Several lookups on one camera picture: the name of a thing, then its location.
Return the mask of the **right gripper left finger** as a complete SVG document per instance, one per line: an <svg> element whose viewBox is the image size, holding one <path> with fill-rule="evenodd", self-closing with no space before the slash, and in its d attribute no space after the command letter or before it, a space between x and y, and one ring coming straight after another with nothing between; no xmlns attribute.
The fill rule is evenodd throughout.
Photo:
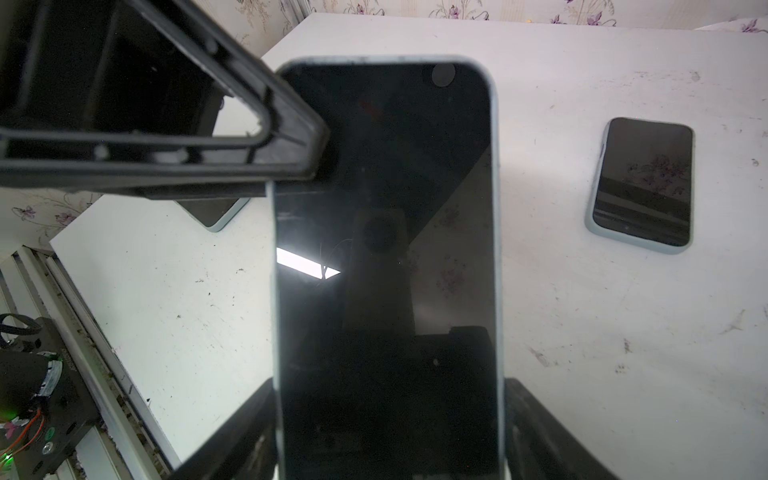
<svg viewBox="0 0 768 480"><path fill-rule="evenodd" d="M276 395L267 379L256 392L170 477L271 479L278 463Z"/></svg>

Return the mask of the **phone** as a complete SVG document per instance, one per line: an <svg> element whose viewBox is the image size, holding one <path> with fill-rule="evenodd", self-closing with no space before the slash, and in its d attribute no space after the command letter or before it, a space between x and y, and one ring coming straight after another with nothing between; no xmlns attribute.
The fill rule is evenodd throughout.
<svg viewBox="0 0 768 480"><path fill-rule="evenodd" d="M611 119L603 134L585 226L663 254L693 240L695 133L686 125Z"/></svg>
<svg viewBox="0 0 768 480"><path fill-rule="evenodd" d="M284 479L499 479L495 98L467 61L295 61L327 123L275 189Z"/></svg>
<svg viewBox="0 0 768 480"><path fill-rule="evenodd" d="M249 202L248 198L177 201L206 230L220 232Z"/></svg>

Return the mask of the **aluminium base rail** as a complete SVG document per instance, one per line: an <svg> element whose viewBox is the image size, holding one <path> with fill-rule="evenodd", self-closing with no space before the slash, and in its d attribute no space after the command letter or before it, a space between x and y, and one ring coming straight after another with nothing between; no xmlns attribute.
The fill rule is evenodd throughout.
<svg viewBox="0 0 768 480"><path fill-rule="evenodd" d="M1 263L1 476L166 479L180 463L58 257Z"/></svg>

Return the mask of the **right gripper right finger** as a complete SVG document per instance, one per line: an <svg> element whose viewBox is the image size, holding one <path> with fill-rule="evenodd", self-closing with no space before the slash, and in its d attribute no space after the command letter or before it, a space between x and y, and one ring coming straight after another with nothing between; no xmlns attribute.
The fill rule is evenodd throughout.
<svg viewBox="0 0 768 480"><path fill-rule="evenodd" d="M513 378L504 380L504 436L513 479L617 479Z"/></svg>

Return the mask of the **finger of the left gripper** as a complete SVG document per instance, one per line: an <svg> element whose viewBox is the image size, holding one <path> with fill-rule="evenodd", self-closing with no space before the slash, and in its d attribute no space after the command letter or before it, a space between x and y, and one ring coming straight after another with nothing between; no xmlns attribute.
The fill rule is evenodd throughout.
<svg viewBox="0 0 768 480"><path fill-rule="evenodd" d="M307 181L327 124L190 1L5 1L1 183L157 200Z"/></svg>

